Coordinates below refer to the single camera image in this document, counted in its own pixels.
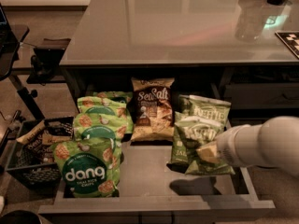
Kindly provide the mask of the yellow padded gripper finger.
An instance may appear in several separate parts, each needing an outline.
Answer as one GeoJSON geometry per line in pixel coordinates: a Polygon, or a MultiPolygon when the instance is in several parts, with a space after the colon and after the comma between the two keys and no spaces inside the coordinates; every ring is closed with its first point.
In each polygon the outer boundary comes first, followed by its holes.
{"type": "Polygon", "coordinates": [[[210,163],[219,163],[217,143],[212,141],[196,149],[197,155],[203,160],[210,163]]]}

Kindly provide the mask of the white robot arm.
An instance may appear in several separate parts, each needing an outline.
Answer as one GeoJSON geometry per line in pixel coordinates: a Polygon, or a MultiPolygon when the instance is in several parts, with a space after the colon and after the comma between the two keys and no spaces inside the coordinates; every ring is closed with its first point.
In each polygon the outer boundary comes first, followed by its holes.
{"type": "Polygon", "coordinates": [[[212,142],[196,149],[198,156],[214,164],[234,167],[278,168],[299,176],[299,118],[276,117],[260,125],[234,126],[212,142]]]}

